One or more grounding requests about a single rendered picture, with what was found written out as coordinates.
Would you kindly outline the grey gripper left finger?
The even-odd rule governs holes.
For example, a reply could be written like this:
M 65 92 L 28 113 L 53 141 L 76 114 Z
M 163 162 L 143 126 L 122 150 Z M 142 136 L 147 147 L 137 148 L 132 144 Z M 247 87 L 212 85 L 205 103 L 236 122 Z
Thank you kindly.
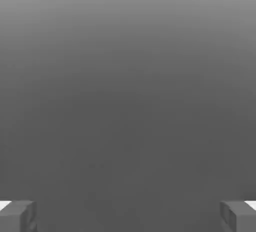
M 37 203 L 0 200 L 0 232 L 38 232 Z

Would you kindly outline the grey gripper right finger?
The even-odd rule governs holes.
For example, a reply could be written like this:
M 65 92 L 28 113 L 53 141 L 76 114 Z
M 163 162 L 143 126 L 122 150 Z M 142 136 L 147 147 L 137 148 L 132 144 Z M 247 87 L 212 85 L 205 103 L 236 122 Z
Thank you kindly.
M 256 232 L 256 200 L 221 201 L 222 232 Z

